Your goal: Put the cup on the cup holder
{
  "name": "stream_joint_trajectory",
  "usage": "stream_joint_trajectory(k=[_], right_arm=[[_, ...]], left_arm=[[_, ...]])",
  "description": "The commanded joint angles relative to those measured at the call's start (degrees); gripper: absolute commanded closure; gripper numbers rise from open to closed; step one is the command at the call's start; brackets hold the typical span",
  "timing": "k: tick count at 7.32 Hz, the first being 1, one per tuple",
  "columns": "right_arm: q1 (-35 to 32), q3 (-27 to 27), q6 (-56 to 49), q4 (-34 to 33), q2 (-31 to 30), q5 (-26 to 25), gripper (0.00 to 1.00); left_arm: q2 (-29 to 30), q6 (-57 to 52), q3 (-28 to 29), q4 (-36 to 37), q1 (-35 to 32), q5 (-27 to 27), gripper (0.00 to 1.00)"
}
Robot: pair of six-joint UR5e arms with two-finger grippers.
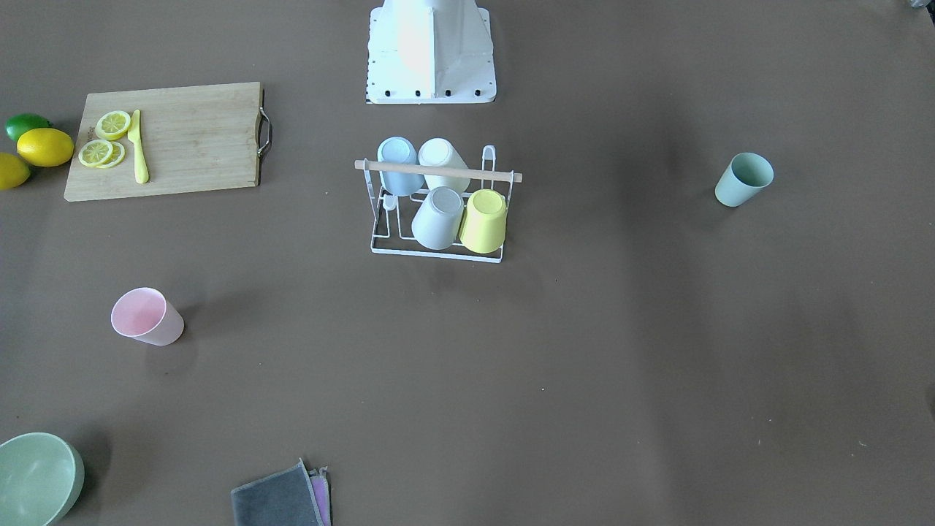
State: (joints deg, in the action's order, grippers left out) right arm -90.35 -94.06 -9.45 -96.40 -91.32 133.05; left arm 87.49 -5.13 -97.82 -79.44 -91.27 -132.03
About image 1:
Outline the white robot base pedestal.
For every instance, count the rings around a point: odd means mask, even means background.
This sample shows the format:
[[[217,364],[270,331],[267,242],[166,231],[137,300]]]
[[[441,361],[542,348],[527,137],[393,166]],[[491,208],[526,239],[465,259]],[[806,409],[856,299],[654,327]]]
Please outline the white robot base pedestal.
[[[474,1],[385,1],[370,11],[368,104],[497,97],[490,14]]]

